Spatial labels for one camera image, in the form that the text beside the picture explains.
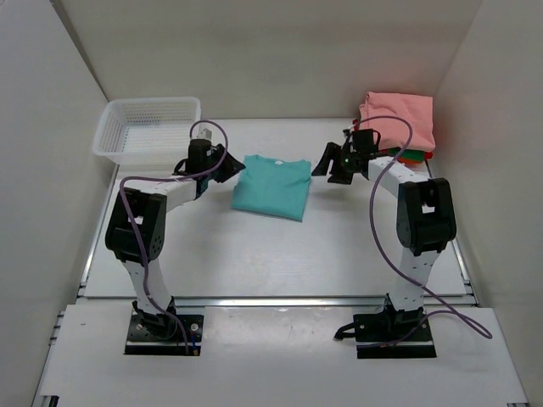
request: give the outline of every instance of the red cloth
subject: red cloth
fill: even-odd
[[[360,114],[362,119],[392,115],[407,120],[413,127],[413,138],[408,148],[431,152],[435,148],[432,134],[434,128],[432,105],[433,99],[430,96],[368,92],[366,102],[360,105]],[[361,128],[371,128],[381,133],[380,150],[403,147],[409,137],[406,125],[398,120],[370,120],[361,124]]]

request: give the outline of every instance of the folded teal t-shirt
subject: folded teal t-shirt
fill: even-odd
[[[234,187],[232,208],[302,221],[311,180],[311,163],[245,157]]]

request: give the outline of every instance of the white enclosure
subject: white enclosure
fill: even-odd
[[[40,407],[42,395],[60,395],[60,407],[171,404],[178,400],[177,390],[208,377],[220,385],[204,400],[191,396],[191,405],[218,400],[249,405],[260,394],[267,405],[323,400],[349,405],[364,393],[368,405],[394,405],[401,394],[377,390],[388,380],[403,383],[409,405],[417,405],[417,398],[408,389],[420,382],[432,383],[429,395],[442,398],[433,404],[426,399],[427,405],[505,407],[525,402],[523,390],[530,405],[543,405],[542,37],[541,0],[0,0],[0,405],[31,405],[52,332],[52,343],[58,341],[37,391],[35,406]],[[351,364],[352,349],[342,346],[337,354],[326,348],[315,358],[318,353],[308,344],[326,347],[325,330],[349,322],[351,306],[376,304],[392,282],[388,269],[380,272],[383,266],[367,230],[368,184],[355,182],[355,192],[325,205],[325,185],[315,182],[307,222],[282,228],[273,220],[253,219],[236,229],[232,225],[243,217],[227,214],[232,183],[226,183],[198,208],[172,212],[167,225],[171,239],[165,264],[172,272],[165,278],[177,301],[214,305],[205,310],[209,353],[200,364],[190,362],[194,377],[170,392],[163,390],[176,382],[171,375],[178,361],[151,358],[139,365],[119,357],[132,291],[119,272],[122,267],[105,250],[100,228],[111,210],[116,171],[122,175],[128,169],[114,168],[91,152],[107,101],[193,96],[202,103],[203,117],[223,119],[238,158],[254,152],[314,164],[322,144],[341,137],[341,128],[370,90],[434,97],[437,148],[429,165],[434,176],[451,183],[458,243],[448,247],[430,286],[489,324],[495,332],[491,345],[450,318],[436,318],[439,358],[431,366],[420,361]],[[286,118],[297,120],[278,120]],[[379,232],[394,252],[394,200],[379,199]],[[361,218],[353,209],[358,204]],[[190,246],[182,235],[184,228],[198,227],[195,220],[186,221],[186,214],[196,219],[213,211],[221,212],[222,223],[213,226],[207,219],[196,240],[212,235],[216,248],[230,254],[223,273],[218,258],[197,242]],[[340,211],[349,212],[352,222]],[[262,242],[258,230],[266,222],[271,235]],[[328,248],[316,236],[332,224],[352,226],[353,238],[341,240],[330,232],[327,244],[333,246]],[[294,250],[304,239],[302,226],[311,235]],[[288,237],[282,237],[286,231]],[[192,253],[176,253],[176,239]],[[269,243],[267,249],[262,243]],[[253,259],[237,257],[244,246]],[[327,263],[325,250],[334,261]],[[202,259],[210,263],[198,269]],[[192,274],[176,274],[173,267],[183,261]],[[356,274],[358,264],[367,270],[361,267],[363,273]],[[334,265],[333,274],[327,274]],[[261,274],[247,274],[255,268]],[[289,273],[289,268],[301,272]],[[204,272],[207,280],[199,277]],[[476,302],[473,289],[484,309],[468,308]],[[58,328],[53,331],[57,314],[68,304],[58,335]],[[228,308],[263,304],[269,307]],[[272,308],[290,305],[331,308]],[[250,327],[255,315],[276,331]],[[278,336],[263,353],[249,340],[237,348],[228,321],[236,321],[254,341]],[[95,331],[89,336],[90,327]],[[287,350],[277,351],[279,345]],[[217,353],[224,346],[230,354]],[[102,354],[101,348],[107,351]],[[362,366],[367,382],[360,387],[350,379],[330,382],[333,375],[319,366],[339,372],[333,369],[338,360],[353,374]],[[310,367],[305,376],[297,364],[302,361]],[[226,373],[230,365],[254,392],[229,393],[235,382]],[[282,376],[285,369],[303,377],[302,387],[317,386],[316,398],[290,398],[296,392],[288,386],[294,381]],[[455,386],[445,386],[440,377]],[[279,394],[262,380],[282,383],[290,393]],[[147,386],[144,396],[118,398],[115,393],[137,386],[140,392]],[[344,398],[328,399],[327,386]]]

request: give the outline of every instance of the purple cable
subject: purple cable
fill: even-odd
[[[120,185],[119,185],[120,198],[122,199],[122,203],[125,205],[126,214],[128,215],[128,219],[130,220],[130,223],[132,225],[132,230],[134,231],[134,235],[136,236],[137,246],[139,247],[139,252],[140,252],[140,258],[141,258],[142,263],[143,263],[143,291],[145,292],[145,295],[147,296],[147,299],[149,300],[151,305],[153,305],[162,314],[168,315],[177,324],[177,326],[179,326],[179,329],[181,330],[181,333],[183,335],[183,340],[185,341],[185,352],[187,354],[188,354],[187,332],[185,331],[185,327],[183,326],[181,320],[179,318],[177,318],[177,316],[172,314],[171,312],[160,308],[160,306],[156,303],[156,301],[154,301],[153,297],[151,297],[151,294],[149,292],[149,288],[148,288],[148,277],[149,277],[148,257],[147,257],[147,253],[145,252],[145,245],[143,244],[142,234],[140,233],[139,228],[137,227],[136,219],[134,218],[134,214],[132,213],[132,209],[130,208],[130,204],[128,203],[128,199],[126,198],[125,184],[128,181],[135,181],[135,180],[153,181],[153,182],[186,181],[186,180],[191,180],[191,179],[194,179],[194,178],[199,178],[201,176],[207,176],[211,172],[218,169],[221,166],[224,159],[226,158],[226,156],[227,156],[227,151],[228,151],[227,133],[224,131],[224,129],[220,125],[218,125],[214,121],[211,121],[211,120],[198,120],[198,121],[194,122],[194,124],[191,126],[190,131],[188,133],[189,137],[191,139],[193,138],[194,127],[196,125],[199,125],[200,123],[209,123],[210,125],[214,125],[217,129],[219,129],[221,131],[222,135],[224,136],[224,144],[225,144],[224,145],[224,153],[222,154],[221,158],[219,159],[219,162],[213,168],[210,168],[209,170],[200,172],[199,174],[192,174],[190,176],[182,176],[182,177],[179,177],[179,178],[153,178],[153,177],[148,177],[148,176],[127,176],[126,178],[122,179],[122,181],[120,182]]]
[[[483,326],[481,323],[477,322],[473,318],[462,314],[461,312],[456,310],[456,308],[454,308],[452,305],[450,305],[444,299],[442,299],[438,294],[434,293],[432,290],[427,288],[425,285],[421,284],[417,280],[414,280],[414,279],[410,278],[409,276],[407,276],[406,274],[404,274],[400,269],[398,269],[398,267],[395,266],[395,264],[392,262],[392,260],[390,260],[389,256],[384,252],[383,245],[381,244],[381,241],[379,240],[379,237],[378,237],[378,234],[377,234],[377,230],[375,229],[375,219],[374,219],[374,214],[373,214],[373,207],[375,205],[375,194],[377,192],[379,182],[381,182],[381,180],[383,179],[386,172],[388,170],[390,170],[390,168],[398,161],[398,158],[401,157],[401,155],[404,153],[404,151],[407,150],[407,147],[409,147],[409,145],[411,144],[411,140],[413,139],[413,128],[412,128],[411,124],[407,120],[402,119],[401,117],[391,116],[391,115],[379,115],[379,116],[368,117],[367,119],[360,120],[357,123],[357,125],[360,125],[362,123],[366,123],[366,122],[368,122],[370,120],[375,120],[375,119],[392,119],[392,120],[401,121],[409,129],[409,138],[407,138],[407,142],[404,144],[404,146],[400,149],[400,151],[398,153],[396,153],[396,155],[387,164],[387,166],[383,168],[383,170],[381,171],[381,173],[378,175],[377,179],[373,183],[372,194],[370,196],[370,227],[372,228],[373,240],[375,241],[375,244],[377,246],[377,249],[379,250],[379,253],[381,253],[381,255],[383,256],[384,261],[390,266],[390,268],[392,270],[394,270],[404,280],[407,280],[411,284],[422,288],[427,294],[434,297],[440,303],[442,303],[446,308],[448,308],[448,310],[437,310],[437,311],[433,311],[433,312],[430,312],[430,313],[426,314],[419,321],[418,326],[411,329],[404,337],[401,337],[400,339],[390,341],[390,342],[373,343],[373,344],[370,344],[370,345],[361,345],[361,348],[376,348],[376,347],[396,345],[397,343],[399,343],[399,342],[405,340],[406,338],[408,338],[430,316],[436,315],[436,314],[453,314],[453,315],[457,316],[458,318],[460,318],[460,320],[462,320],[466,325],[468,325],[470,328],[472,328],[474,331],[476,331],[482,337],[484,337],[486,339],[492,339],[492,332],[490,332],[485,326]]]

